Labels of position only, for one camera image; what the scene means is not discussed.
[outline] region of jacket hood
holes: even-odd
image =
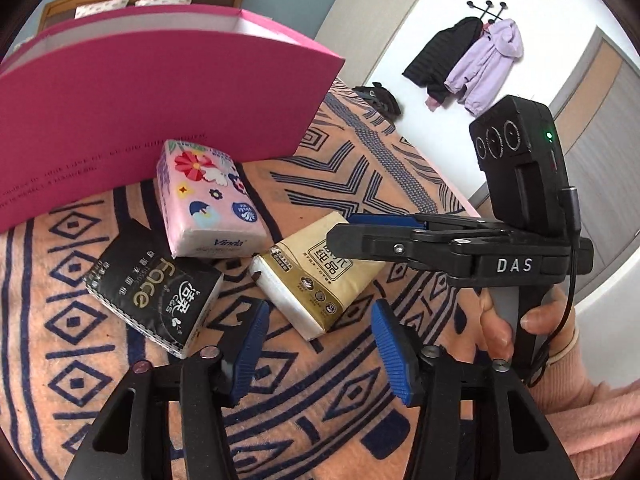
[[[495,48],[500,54],[508,57],[521,57],[523,54],[522,38],[516,22],[511,19],[496,20],[487,29]]]

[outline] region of lavender hooded coat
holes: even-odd
[[[513,61],[522,53],[522,38],[516,23],[497,20],[453,67],[444,86],[453,94],[465,89],[458,102],[478,116],[494,101]]]

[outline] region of coat rack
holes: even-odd
[[[474,3],[469,0],[466,4],[471,7],[472,9],[478,9],[478,10],[482,10],[482,16],[480,16],[480,19],[482,20],[482,18],[484,18],[485,14],[489,14],[491,16],[493,16],[496,20],[501,20],[502,18],[500,17],[502,11],[504,9],[507,9],[507,4],[505,2],[500,2],[500,10],[498,11],[498,14],[494,14],[492,12],[489,12],[489,9],[493,8],[494,3],[491,0],[487,0],[486,2],[486,9],[482,9],[481,7],[477,7],[474,5]],[[495,20],[489,20],[489,23],[494,23]]]

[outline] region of metal bolt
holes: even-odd
[[[422,347],[420,354],[427,359],[435,359],[436,357],[440,357],[440,349],[436,345],[427,345]]]
[[[220,355],[220,350],[217,346],[205,346],[202,350],[200,350],[200,357],[203,359],[215,359]]]
[[[151,370],[151,368],[153,368],[153,365],[149,361],[138,361],[131,367],[135,374],[143,374]]]
[[[496,372],[508,372],[510,370],[509,363],[504,359],[494,359],[491,362],[491,366]]]

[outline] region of black jacket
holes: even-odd
[[[438,32],[420,54],[409,63],[402,75],[442,104],[449,95],[444,82],[449,72],[482,33],[482,21],[470,16],[453,27]]]

